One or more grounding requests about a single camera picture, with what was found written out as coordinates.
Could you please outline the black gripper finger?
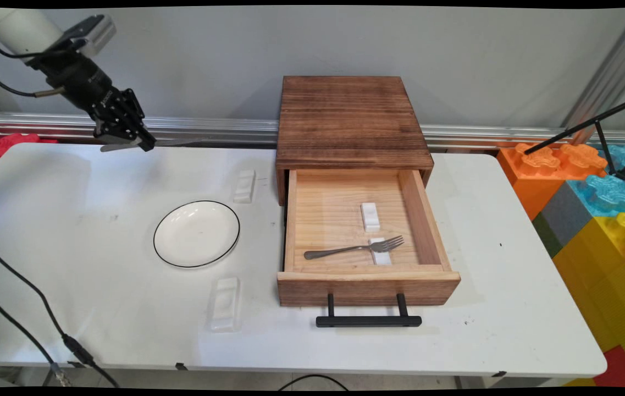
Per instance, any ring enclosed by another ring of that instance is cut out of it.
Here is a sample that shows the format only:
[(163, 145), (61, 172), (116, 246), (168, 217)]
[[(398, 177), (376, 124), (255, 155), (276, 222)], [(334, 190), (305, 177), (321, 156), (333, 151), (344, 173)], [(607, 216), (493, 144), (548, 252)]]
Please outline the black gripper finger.
[(132, 89), (122, 90), (117, 97), (117, 108), (120, 122), (133, 138), (133, 143), (142, 150), (152, 150), (156, 146), (156, 138), (144, 125), (143, 110)]
[(104, 145), (136, 146), (141, 142), (138, 132), (132, 132), (127, 124), (94, 113), (94, 138)]

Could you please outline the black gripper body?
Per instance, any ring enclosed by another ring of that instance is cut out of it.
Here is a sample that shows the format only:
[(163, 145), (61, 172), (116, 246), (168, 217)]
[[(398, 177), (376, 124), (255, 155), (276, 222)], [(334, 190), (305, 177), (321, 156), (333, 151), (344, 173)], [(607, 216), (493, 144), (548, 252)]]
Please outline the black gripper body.
[(37, 56), (29, 61), (29, 66), (41, 71), (51, 87), (63, 88), (63, 97), (89, 114), (96, 108), (109, 106), (117, 98), (111, 78), (81, 53)]

